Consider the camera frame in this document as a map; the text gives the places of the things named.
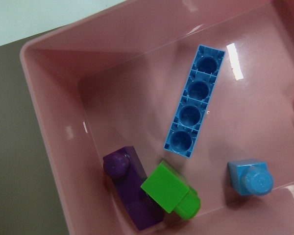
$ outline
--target pink tray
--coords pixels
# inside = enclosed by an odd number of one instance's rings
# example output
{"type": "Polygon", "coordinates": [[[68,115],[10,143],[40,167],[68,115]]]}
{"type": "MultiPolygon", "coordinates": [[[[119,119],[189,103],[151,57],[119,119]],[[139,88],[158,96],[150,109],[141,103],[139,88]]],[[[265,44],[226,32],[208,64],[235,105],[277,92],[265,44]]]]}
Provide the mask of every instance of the pink tray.
{"type": "Polygon", "coordinates": [[[294,234],[294,0],[127,1],[30,41],[21,60],[72,235],[294,234]],[[186,159],[163,144],[199,44],[226,57],[186,159]],[[162,158],[184,174],[194,219],[136,230],[102,170],[125,145],[147,175],[162,158]],[[272,193],[230,187],[227,162],[247,158],[267,161],[272,193]]]}

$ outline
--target blue four-stud block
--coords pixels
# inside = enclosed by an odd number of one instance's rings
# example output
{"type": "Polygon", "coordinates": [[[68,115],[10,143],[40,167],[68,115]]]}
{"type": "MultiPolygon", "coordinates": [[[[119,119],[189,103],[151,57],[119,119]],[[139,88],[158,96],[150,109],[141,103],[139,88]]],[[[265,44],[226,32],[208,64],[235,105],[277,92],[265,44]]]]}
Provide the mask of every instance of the blue four-stud block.
{"type": "Polygon", "coordinates": [[[256,159],[228,162],[232,187],[242,196],[263,196],[271,192],[273,177],[266,162],[256,159]]]}
{"type": "Polygon", "coordinates": [[[164,149],[187,158],[191,156],[224,53],[203,45],[198,47],[164,149]]]}

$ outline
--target purple block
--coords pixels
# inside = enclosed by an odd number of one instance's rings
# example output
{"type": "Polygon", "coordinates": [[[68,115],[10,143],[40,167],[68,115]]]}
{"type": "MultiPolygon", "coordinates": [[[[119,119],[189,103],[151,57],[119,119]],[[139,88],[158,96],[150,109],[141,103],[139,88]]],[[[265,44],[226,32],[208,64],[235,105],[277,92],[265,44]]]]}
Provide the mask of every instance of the purple block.
{"type": "Polygon", "coordinates": [[[141,189],[147,176],[133,146],[123,147],[103,157],[103,169],[112,178],[138,230],[163,221],[162,208],[141,189]]]}

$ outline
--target toy block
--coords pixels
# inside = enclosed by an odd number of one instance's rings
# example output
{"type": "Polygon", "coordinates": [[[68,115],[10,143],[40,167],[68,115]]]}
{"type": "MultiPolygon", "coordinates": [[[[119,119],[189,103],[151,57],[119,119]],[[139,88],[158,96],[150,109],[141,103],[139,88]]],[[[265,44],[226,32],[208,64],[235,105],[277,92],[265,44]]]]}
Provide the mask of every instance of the toy block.
{"type": "Polygon", "coordinates": [[[165,150],[191,157],[224,54],[224,51],[211,47],[198,47],[164,144],[165,150]]]}
{"type": "Polygon", "coordinates": [[[228,162],[232,187],[242,196],[263,196],[271,192],[273,177],[267,163],[256,159],[228,162]]]}
{"type": "Polygon", "coordinates": [[[193,218],[200,209],[197,192],[166,161],[162,161],[141,188],[166,212],[175,211],[183,219],[193,218]]]}
{"type": "Polygon", "coordinates": [[[138,230],[163,221],[162,208],[141,189],[147,176],[133,146],[103,157],[103,169],[138,230]]]}

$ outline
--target gray surface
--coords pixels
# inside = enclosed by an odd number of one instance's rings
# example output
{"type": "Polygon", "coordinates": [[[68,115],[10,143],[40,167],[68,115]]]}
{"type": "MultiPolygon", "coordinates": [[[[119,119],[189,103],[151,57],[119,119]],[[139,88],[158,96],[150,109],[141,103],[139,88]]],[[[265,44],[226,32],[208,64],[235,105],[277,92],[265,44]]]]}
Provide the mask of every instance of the gray surface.
{"type": "Polygon", "coordinates": [[[34,37],[0,47],[0,235],[68,234],[19,59],[34,37]]]}

